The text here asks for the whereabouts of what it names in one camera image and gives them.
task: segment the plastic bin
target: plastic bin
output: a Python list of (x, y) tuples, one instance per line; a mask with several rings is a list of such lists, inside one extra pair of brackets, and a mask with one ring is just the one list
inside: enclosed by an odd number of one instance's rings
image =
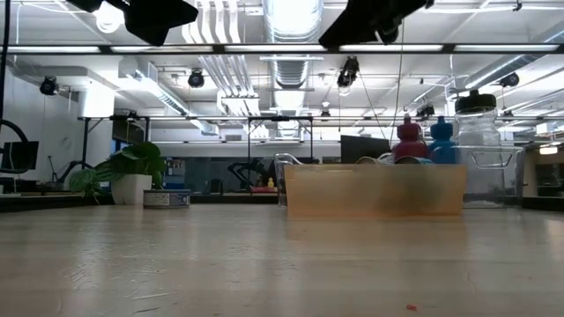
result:
[(289, 153), (274, 154), (274, 169), (276, 170), (276, 183), (278, 184), (278, 206), (287, 207), (286, 177), (284, 167), (287, 165), (303, 165), (294, 155)]
[(456, 162), (466, 165), (465, 208), (517, 205), (523, 198), (524, 148), (457, 145), (431, 153), (454, 151)]

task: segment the black monitor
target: black monitor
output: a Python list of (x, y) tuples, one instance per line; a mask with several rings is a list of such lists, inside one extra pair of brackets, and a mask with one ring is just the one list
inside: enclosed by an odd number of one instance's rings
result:
[(354, 164), (364, 157), (378, 159), (390, 153), (390, 142), (366, 136), (341, 136), (341, 163)]
[(2, 155), (2, 168), (20, 169), (31, 166), (29, 169), (34, 170), (37, 164), (38, 149), (39, 142), (37, 141), (27, 142), (27, 146), (23, 142), (5, 143)]

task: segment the potted plant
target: potted plant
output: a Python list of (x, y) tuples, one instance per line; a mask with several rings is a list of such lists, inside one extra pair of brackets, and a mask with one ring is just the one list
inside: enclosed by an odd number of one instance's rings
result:
[(100, 182), (111, 182), (115, 204), (143, 204), (143, 192), (162, 188), (167, 168), (159, 147), (150, 142), (128, 146), (93, 170), (82, 170), (70, 177), (70, 190), (83, 195), (100, 194)]

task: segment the blue bottle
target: blue bottle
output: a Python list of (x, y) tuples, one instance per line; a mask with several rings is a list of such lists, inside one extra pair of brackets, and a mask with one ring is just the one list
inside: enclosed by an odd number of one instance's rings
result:
[(450, 141), (452, 135), (452, 123), (446, 123), (444, 116), (439, 116), (439, 121), (431, 126), (434, 141), (429, 145), (428, 155), (435, 164), (456, 164), (456, 151), (452, 148), (455, 143)]

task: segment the wooden table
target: wooden table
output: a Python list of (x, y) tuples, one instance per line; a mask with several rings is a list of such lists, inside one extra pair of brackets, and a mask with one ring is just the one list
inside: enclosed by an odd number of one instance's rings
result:
[(563, 220), (288, 221), (263, 205), (2, 214), (0, 314), (562, 316)]

